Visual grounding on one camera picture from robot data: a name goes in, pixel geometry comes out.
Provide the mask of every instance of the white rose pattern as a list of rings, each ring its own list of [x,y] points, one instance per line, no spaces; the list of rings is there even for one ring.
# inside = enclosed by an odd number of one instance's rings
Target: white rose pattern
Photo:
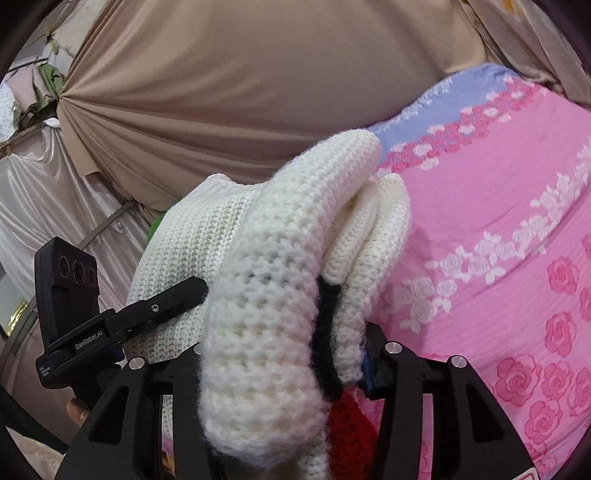
[[[446,299],[457,292],[457,284],[453,280],[443,280],[437,285],[437,294]]]
[[[449,254],[441,261],[441,268],[448,277],[462,272],[462,259],[455,254]]]
[[[421,164],[418,166],[421,170],[431,170],[433,167],[437,167],[439,165],[438,158],[428,158],[423,160]]]
[[[427,128],[427,131],[431,134],[431,135],[435,135],[437,132],[444,132],[445,131],[445,126],[442,124],[437,124],[437,125],[432,125],[429,128]]]
[[[406,142],[405,143],[397,143],[390,150],[393,152],[401,152],[402,150],[404,150],[405,146],[406,146]]]
[[[410,118],[417,116],[419,111],[426,106],[429,106],[433,103],[433,98],[439,95],[443,95],[445,93],[449,93],[450,86],[453,84],[454,78],[447,77],[443,79],[441,82],[436,83],[433,85],[429,90],[426,90],[415,102],[410,104],[408,107],[403,108],[402,112],[400,112],[395,117],[391,118],[390,120],[383,122],[381,124],[375,125],[371,128],[371,131],[374,134],[378,134],[380,132],[385,132],[388,130],[392,125],[399,124],[400,122],[405,122]]]
[[[422,157],[429,153],[433,148],[429,144],[419,144],[414,147],[413,152],[417,157]]]
[[[392,287],[390,297],[395,311],[407,308],[408,315],[399,322],[402,330],[409,329],[416,335],[422,326],[430,323],[441,311],[450,313],[451,299],[458,291],[456,280],[468,283],[476,278],[484,278],[487,285],[493,285],[499,277],[506,274],[499,262],[513,259],[523,260],[527,255],[545,254],[544,241],[552,233],[562,218],[564,211],[579,198],[584,188],[588,188],[591,175],[591,137],[577,154],[580,163],[573,176],[558,173],[556,187],[546,187],[538,199],[530,201],[532,208],[543,207],[545,213],[536,213],[523,220],[509,239],[501,235],[483,232],[483,238],[474,247],[473,252],[459,245],[454,253],[449,253],[442,260],[429,260],[424,268],[429,277],[406,278],[403,285]],[[435,276],[441,272],[446,278],[434,286]]]
[[[413,295],[417,298],[430,297],[435,293],[435,287],[429,277],[415,278],[411,285]]]

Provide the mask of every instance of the knitted fabric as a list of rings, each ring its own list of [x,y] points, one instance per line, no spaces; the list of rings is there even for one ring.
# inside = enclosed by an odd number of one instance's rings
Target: knitted fabric
[[[211,285],[244,212],[262,187],[238,185],[224,175],[212,175],[172,207],[139,262],[128,304],[150,298],[192,275]],[[127,343],[127,357],[140,355],[160,362],[200,342],[208,302]],[[172,400],[168,396],[163,400],[162,421],[163,433],[172,439]]]
[[[130,342],[128,357],[161,361],[204,342],[199,414],[217,450],[263,468],[295,458],[301,479],[329,478],[329,403],[311,365],[317,280],[341,292],[326,337],[328,369],[337,381],[354,381],[363,320],[410,220],[397,175],[368,180],[378,158],[378,140],[352,131],[305,152],[266,184],[211,176],[169,210],[150,241],[130,303],[191,275],[205,279],[210,294]],[[168,437],[171,419],[165,398]]]
[[[221,452],[293,457],[326,424],[310,368],[321,259],[337,212],[378,164],[366,131],[325,140],[280,170],[246,213],[210,291],[200,417]]]
[[[328,425],[334,479],[369,478],[378,433],[348,392],[332,404]]]

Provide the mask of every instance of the human hand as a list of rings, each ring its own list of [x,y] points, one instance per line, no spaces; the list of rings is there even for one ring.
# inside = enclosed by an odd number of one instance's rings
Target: human hand
[[[88,414],[90,413],[88,406],[78,398],[72,398],[66,404],[66,410],[70,418],[74,420],[79,426],[82,426],[82,424],[88,418]]]

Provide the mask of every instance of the blue fabric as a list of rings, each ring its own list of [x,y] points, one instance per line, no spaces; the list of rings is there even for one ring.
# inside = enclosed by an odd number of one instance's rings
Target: blue fabric
[[[506,75],[517,76],[493,63],[455,73],[431,87],[399,115],[369,127],[382,144],[380,163],[394,145],[418,140],[432,125],[457,122],[462,108],[483,105],[488,93],[507,90]]]

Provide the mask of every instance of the pink bedsheet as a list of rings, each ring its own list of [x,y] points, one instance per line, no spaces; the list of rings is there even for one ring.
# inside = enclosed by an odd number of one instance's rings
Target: pink bedsheet
[[[413,224],[371,321],[417,355],[467,357],[550,478],[591,420],[591,114],[504,82],[391,148]],[[426,411],[421,480],[432,434]]]

